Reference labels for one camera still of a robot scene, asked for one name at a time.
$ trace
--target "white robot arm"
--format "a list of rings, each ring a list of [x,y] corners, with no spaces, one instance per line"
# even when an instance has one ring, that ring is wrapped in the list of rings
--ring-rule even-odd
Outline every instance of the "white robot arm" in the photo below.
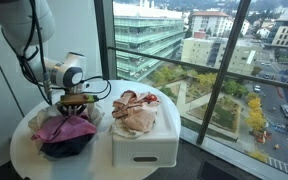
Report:
[[[77,87],[84,78],[83,55],[69,52],[64,62],[44,58],[42,44],[55,31],[55,21],[46,0],[0,0],[0,25],[5,40],[19,59],[23,75],[34,84],[43,82],[50,102],[51,84],[65,88],[66,95],[81,93],[76,90],[81,91]],[[84,101],[76,100],[79,98],[65,96],[62,102],[83,104]]]

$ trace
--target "round white table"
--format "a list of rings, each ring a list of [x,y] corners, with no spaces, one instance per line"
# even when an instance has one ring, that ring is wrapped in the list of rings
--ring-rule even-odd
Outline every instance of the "round white table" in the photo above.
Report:
[[[178,136],[180,134],[180,116],[174,103],[159,90],[145,84],[136,82],[112,80],[112,91],[110,95],[99,101],[99,105],[105,112],[101,124],[98,126],[98,133],[86,145],[83,151],[73,157],[62,158],[57,161],[49,161],[38,154],[35,142],[30,139],[32,136],[28,127],[28,121],[36,116],[37,112],[47,107],[46,102],[42,102],[33,108],[16,128],[11,141],[11,161],[22,177],[32,180],[83,180],[83,179],[144,179],[153,173],[157,167],[127,167],[116,168],[112,166],[112,137],[108,133],[110,125],[114,122],[111,115],[113,101],[118,99],[126,90],[136,92],[151,92],[159,96],[164,96],[166,105],[176,116],[174,125]],[[101,91],[106,87],[105,81],[93,81],[90,83],[89,91]],[[103,97],[108,90],[98,95]],[[53,101],[60,99],[59,93],[53,96]]]

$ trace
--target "white wall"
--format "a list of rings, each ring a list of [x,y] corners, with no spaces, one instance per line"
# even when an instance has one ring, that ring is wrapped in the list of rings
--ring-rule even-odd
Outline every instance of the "white wall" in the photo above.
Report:
[[[67,52],[77,52],[87,58],[86,77],[102,74],[93,1],[49,0],[48,3],[56,20],[56,31],[44,45],[45,56],[63,61]],[[21,75],[17,59],[1,31],[0,62],[21,108],[28,113],[43,99],[37,88]],[[9,139],[21,119],[0,72],[0,165],[10,160]]]

